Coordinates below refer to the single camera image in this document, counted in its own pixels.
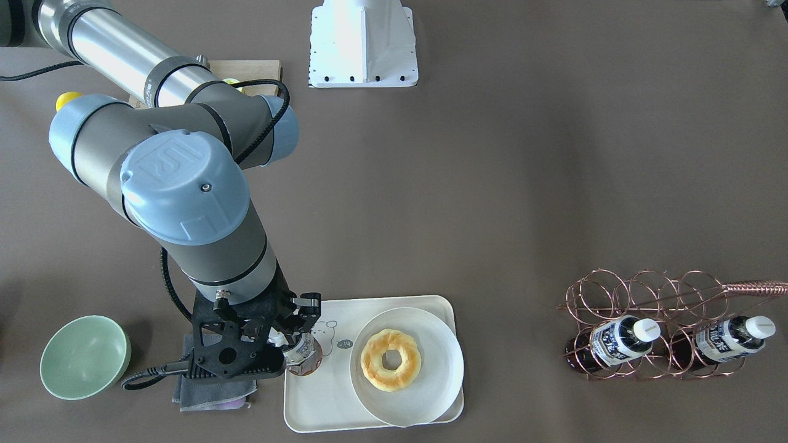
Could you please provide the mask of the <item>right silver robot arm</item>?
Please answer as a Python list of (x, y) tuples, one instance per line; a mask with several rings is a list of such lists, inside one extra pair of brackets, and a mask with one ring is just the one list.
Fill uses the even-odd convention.
[(321, 295), (288, 289), (244, 176), (298, 143), (284, 84), (273, 81), (279, 95), (242, 94), (107, 1), (3, 1), (2, 45), (53, 48), (146, 104), (77, 97), (49, 132), (71, 176), (161, 245), (168, 291), (168, 258), (197, 289), (191, 348), (131, 376), (124, 389), (169, 375), (214, 383), (317, 370)]

